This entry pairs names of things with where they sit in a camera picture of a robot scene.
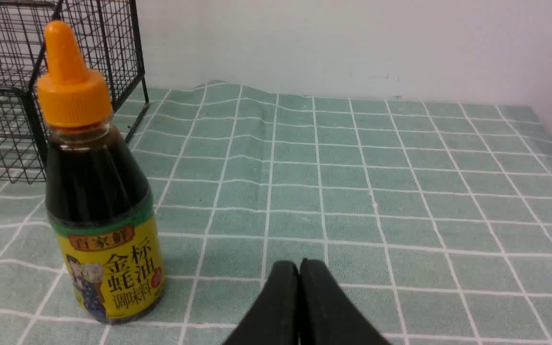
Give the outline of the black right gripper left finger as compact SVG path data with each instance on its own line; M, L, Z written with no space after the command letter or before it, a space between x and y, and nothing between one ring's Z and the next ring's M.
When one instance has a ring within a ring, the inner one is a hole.
M257 299L225 345L297 345L296 320L299 292L297 266L277 261Z

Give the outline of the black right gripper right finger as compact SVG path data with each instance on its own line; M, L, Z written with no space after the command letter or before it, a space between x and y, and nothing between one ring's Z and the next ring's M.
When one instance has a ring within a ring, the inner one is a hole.
M299 271L301 345L388 345L340 288L323 261L302 260Z

